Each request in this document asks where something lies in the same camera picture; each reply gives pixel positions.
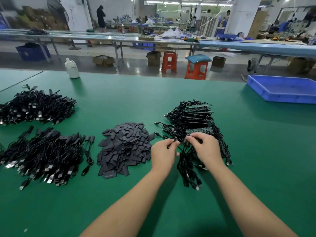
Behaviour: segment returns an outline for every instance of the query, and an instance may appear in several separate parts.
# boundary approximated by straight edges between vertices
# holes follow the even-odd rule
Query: hand
[[[192,144],[197,152],[197,156],[208,168],[225,165],[221,157],[218,140],[214,136],[195,132],[185,139]]]
[[[173,139],[165,139],[154,144],[151,147],[151,170],[167,176],[174,164],[174,156],[179,155],[176,152],[179,144],[179,141],[174,142]]]

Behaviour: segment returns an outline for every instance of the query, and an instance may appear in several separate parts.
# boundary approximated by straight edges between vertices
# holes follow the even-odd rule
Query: red stool
[[[198,62],[194,64],[193,71],[190,71],[191,62],[188,63],[184,79],[205,80],[208,62]],[[205,65],[205,72],[200,71],[201,66]]]
[[[174,51],[165,51],[163,54],[161,72],[166,73],[167,69],[172,69],[177,73],[177,54]]]

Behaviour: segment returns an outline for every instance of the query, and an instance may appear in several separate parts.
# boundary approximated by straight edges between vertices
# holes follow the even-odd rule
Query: cushion
[[[211,62],[212,61],[211,58],[203,54],[187,56],[185,57],[185,59],[187,59],[193,64],[198,63],[198,62]]]

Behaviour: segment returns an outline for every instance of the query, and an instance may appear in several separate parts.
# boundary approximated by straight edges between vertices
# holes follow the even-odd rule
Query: finger
[[[209,137],[208,134],[205,134],[202,132],[195,132],[195,133],[192,133],[190,136],[193,136],[193,137],[198,138],[200,140],[205,140],[207,137]]]
[[[163,143],[163,145],[165,146],[170,146],[173,142],[174,142],[174,139],[165,139],[161,141],[161,143]]]
[[[179,141],[175,141],[173,142],[170,147],[169,147],[169,150],[172,151],[172,152],[175,152],[176,151],[176,148],[180,145],[180,142]]]
[[[188,135],[186,138],[185,138],[188,142],[191,143],[191,145],[194,147],[194,148],[197,148],[199,147],[201,144],[197,141],[197,139],[195,139],[194,137]]]

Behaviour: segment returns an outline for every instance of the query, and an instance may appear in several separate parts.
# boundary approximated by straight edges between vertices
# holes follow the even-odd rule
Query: plastic bag
[[[181,38],[183,36],[183,32],[179,29],[179,27],[176,28],[176,30],[172,30],[169,28],[168,31],[165,31],[162,34],[162,37],[169,37],[169,38]]]
[[[145,24],[149,25],[149,26],[153,26],[154,25],[154,21],[152,19],[148,19]]]

